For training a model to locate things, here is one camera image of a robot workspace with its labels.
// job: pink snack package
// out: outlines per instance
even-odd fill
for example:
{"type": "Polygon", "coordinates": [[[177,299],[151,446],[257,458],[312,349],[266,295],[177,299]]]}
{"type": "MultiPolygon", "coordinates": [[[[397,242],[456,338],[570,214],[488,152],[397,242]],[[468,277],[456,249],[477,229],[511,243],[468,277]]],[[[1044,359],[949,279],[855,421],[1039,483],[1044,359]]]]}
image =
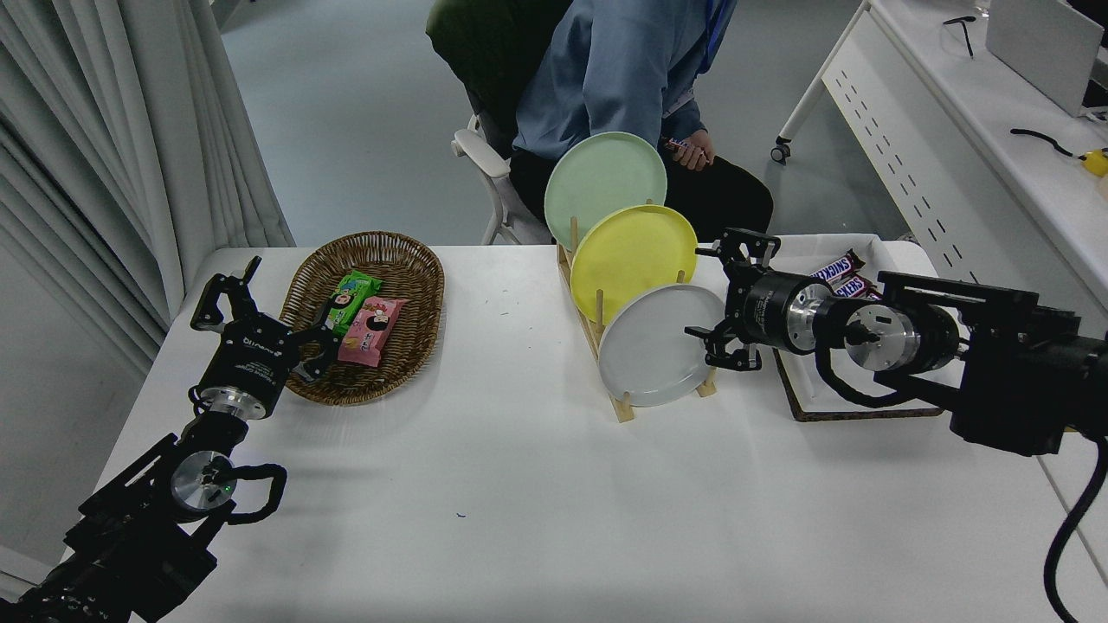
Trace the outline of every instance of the pink snack package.
{"type": "Polygon", "coordinates": [[[381,350],[389,339],[400,308],[407,298],[381,298],[371,296],[361,304],[361,309],[350,323],[350,330],[339,347],[339,361],[350,361],[376,368],[381,364],[381,350]]]}

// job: eyeglasses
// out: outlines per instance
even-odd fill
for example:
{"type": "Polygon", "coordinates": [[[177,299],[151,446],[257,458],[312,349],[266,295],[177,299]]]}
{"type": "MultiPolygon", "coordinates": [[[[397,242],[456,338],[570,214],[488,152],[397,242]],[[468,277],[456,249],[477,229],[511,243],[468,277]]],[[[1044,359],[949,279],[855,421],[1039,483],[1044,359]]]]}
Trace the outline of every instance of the eyeglasses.
{"type": "Polygon", "coordinates": [[[970,30],[966,29],[966,22],[975,22],[975,21],[977,21],[977,18],[975,18],[974,16],[965,16],[962,18],[954,18],[953,20],[946,20],[943,22],[943,25],[953,25],[953,24],[962,25],[962,34],[964,34],[966,38],[966,50],[970,52],[971,59],[973,58],[973,45],[970,44],[970,30]]]}

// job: white tray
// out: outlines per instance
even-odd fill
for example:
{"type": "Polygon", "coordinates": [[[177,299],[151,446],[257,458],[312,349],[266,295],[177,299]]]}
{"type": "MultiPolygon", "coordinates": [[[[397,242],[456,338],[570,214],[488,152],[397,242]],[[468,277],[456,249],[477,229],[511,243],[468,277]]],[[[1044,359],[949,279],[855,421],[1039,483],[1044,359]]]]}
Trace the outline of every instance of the white tray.
{"type": "MultiPolygon", "coordinates": [[[[853,248],[859,258],[865,262],[865,266],[859,270],[859,274],[871,282],[876,283],[878,273],[881,270],[897,270],[926,277],[935,276],[935,270],[927,259],[926,253],[912,243],[892,243],[903,245],[897,251],[897,256],[901,258],[899,265],[885,248],[885,245],[890,243],[882,243],[878,236],[872,234],[828,234],[812,236],[806,243],[809,244],[804,245],[803,256],[793,255],[791,257],[776,258],[770,262],[770,266],[774,270],[808,275],[842,256],[848,249],[853,248]]],[[[814,356],[800,357],[783,350],[780,351],[780,355],[781,366],[786,372],[786,378],[781,380],[789,384],[797,397],[800,409],[807,413],[885,412],[934,408],[933,405],[922,400],[910,400],[903,405],[881,409],[855,405],[835,394],[833,389],[823,382],[819,372],[815,371],[814,356]]],[[[838,374],[839,378],[863,394],[884,396],[892,391],[888,387],[873,382],[873,372],[854,364],[845,350],[835,349],[831,351],[831,367],[838,374]]],[[[938,370],[919,376],[944,385],[957,386],[958,380],[962,378],[962,364],[961,361],[953,361],[938,370]]]]}

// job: white chair armrest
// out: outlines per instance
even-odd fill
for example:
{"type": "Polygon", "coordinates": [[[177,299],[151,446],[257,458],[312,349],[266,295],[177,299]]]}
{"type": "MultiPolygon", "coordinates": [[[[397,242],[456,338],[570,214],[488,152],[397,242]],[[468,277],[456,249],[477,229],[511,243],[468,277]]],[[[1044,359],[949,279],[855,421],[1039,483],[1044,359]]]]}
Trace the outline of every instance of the white chair armrest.
{"type": "Polygon", "coordinates": [[[505,177],[512,171],[507,162],[496,153],[496,150],[492,149],[480,134],[472,130],[454,132],[451,146],[454,150],[454,155],[469,156],[482,173],[493,180],[505,177]]]}

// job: green snack package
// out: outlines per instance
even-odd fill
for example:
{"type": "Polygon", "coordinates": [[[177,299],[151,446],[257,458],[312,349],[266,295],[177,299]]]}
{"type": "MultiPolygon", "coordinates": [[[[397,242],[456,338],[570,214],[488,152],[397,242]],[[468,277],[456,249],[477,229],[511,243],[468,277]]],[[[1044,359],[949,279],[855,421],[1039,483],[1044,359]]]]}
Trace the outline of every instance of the green snack package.
{"type": "Polygon", "coordinates": [[[350,270],[350,274],[342,277],[339,286],[335,288],[335,294],[338,295],[336,302],[338,307],[327,314],[327,319],[330,321],[331,330],[335,335],[339,337],[346,335],[347,330],[350,329],[350,323],[353,321],[353,317],[361,309],[362,302],[377,294],[383,283],[381,279],[370,277],[358,270],[350,270]]]}

